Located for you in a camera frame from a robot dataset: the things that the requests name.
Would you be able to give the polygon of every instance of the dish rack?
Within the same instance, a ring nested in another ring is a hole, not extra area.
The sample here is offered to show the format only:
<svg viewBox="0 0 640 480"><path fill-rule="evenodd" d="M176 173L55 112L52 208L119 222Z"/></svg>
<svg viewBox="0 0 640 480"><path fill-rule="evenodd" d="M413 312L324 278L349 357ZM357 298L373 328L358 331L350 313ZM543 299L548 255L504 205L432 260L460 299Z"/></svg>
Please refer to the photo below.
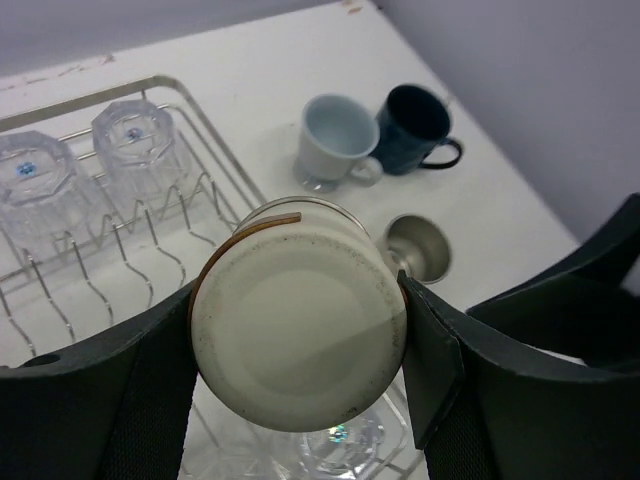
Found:
<svg viewBox="0 0 640 480"><path fill-rule="evenodd" d="M84 241L65 232L53 242L57 255L51 258L21 249L0 225L0 365L18 366L162 301L195 278L217 245L266 202L184 85L167 76L0 119L0 133L35 129L66 142L108 195L101 183L104 172L95 158L91 128L86 126L110 102L139 98L172 115L194 160L189 182L181 189L169 188L162 207L156 209L137 201L133 212L122 212L108 201L112 211L104 215L101 231ZM269 451L263 442L273 432L235 416L201 379L193 398L180 478L214 478L210 475L216 455L229 451L225 445L233 446L239 431L250 432L254 451ZM365 470L340 478L409 478L423 457L410 441L401 381L394 382L371 408L383 424L385 441ZM274 456L258 457L258 471L247 475L300 478L291 476Z"/></svg>

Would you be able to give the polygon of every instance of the white countertop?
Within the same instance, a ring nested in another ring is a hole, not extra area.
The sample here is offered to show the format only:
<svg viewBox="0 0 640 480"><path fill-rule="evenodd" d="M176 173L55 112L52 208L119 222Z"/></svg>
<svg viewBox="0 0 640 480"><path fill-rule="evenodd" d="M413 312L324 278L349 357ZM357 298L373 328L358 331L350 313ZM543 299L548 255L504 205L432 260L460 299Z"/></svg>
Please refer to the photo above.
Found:
<svg viewBox="0 0 640 480"><path fill-rule="evenodd" d="M453 265L432 289L459 309L530 278L575 248L566 228L381 13L364 1L343 3L2 78L0 116L170 75L187 86L260 190L274 199L304 194L291 163L300 112L311 97L342 93L375 112L391 88L418 83L449 103L452 135L466 147L460 165L386 176L368 189L344 185L326 198L354 213L374 237L402 213L435 221L450 240Z"/></svg>

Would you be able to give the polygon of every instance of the dark blue mug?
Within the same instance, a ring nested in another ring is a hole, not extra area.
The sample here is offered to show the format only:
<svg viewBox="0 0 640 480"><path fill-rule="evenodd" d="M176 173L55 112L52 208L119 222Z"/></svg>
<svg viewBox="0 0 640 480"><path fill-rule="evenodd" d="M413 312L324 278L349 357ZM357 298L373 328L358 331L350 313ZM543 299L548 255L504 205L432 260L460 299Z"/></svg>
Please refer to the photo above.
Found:
<svg viewBox="0 0 640 480"><path fill-rule="evenodd" d="M458 164L464 147L449 138L451 118L442 102L416 85L400 85L389 93L378 113L380 142L371 156L377 158L384 171L403 175L417 168L444 170ZM456 150L453 160L426 163L436 147L450 145Z"/></svg>

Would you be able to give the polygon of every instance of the gray background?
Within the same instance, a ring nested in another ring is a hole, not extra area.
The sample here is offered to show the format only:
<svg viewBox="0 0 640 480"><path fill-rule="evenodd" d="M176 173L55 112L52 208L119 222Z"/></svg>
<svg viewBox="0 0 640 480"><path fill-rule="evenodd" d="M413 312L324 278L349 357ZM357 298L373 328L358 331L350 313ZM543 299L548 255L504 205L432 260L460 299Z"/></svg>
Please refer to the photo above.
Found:
<svg viewBox="0 0 640 480"><path fill-rule="evenodd" d="M321 3L5 0L0 75ZM640 2L377 3L579 240L640 191Z"/></svg>

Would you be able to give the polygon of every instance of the white round lid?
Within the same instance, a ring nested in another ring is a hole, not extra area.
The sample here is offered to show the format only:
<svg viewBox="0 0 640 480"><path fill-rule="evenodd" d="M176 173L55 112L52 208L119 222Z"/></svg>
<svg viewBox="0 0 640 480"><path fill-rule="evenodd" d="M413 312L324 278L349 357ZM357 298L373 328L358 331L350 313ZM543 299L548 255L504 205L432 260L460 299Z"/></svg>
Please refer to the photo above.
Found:
<svg viewBox="0 0 640 480"><path fill-rule="evenodd" d="M247 420L314 431L366 410L395 377L402 292L382 259L318 226L271 227L201 274L191 337L200 374Z"/></svg>

